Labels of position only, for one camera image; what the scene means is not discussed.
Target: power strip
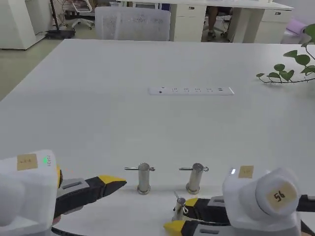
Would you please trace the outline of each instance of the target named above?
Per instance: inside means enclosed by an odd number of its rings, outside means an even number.
[[[149,88],[150,95],[234,95],[231,88]]]

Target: white drawer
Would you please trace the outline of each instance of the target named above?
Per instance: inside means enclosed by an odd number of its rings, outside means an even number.
[[[200,16],[206,14],[206,6],[196,6],[196,5],[177,5],[176,17],[178,16]]]
[[[266,9],[261,21],[288,23],[291,19],[292,11]]]

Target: green leaf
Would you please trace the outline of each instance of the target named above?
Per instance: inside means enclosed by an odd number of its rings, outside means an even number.
[[[310,66],[305,67],[305,69],[301,71],[301,74],[303,73],[305,73],[305,75],[315,73],[315,65],[310,65]]]
[[[294,70],[290,70],[289,72],[286,72],[283,70],[283,71],[280,71],[279,73],[282,78],[284,78],[286,81],[289,81],[294,75]]]
[[[260,78],[263,75],[264,75],[264,73],[259,73],[259,74],[256,75],[256,77]]]
[[[308,63],[310,63],[311,58],[308,55],[298,55],[295,57],[295,61],[300,65],[306,66]]]
[[[287,57],[287,58],[294,58],[294,57],[297,56],[297,50],[293,50],[293,51],[287,52],[283,56]]]
[[[282,71],[282,70],[284,70],[284,68],[285,68],[285,65],[283,65],[283,64],[276,64],[276,65],[274,66],[274,69],[275,69],[276,71]]]
[[[276,72],[271,72],[271,73],[268,75],[268,77],[280,79],[280,75],[277,74]]]
[[[315,36],[315,24],[307,26],[304,32],[313,38]]]

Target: person's leg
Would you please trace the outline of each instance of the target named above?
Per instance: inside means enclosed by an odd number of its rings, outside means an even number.
[[[217,20],[218,8],[216,6],[209,6],[208,13],[209,13],[209,19],[208,19],[209,31],[213,31],[213,27],[215,26],[215,23]]]

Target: shoe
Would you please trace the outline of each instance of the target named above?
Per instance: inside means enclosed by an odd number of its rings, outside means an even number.
[[[208,41],[212,41],[216,37],[216,33],[214,31],[209,31],[208,32]]]

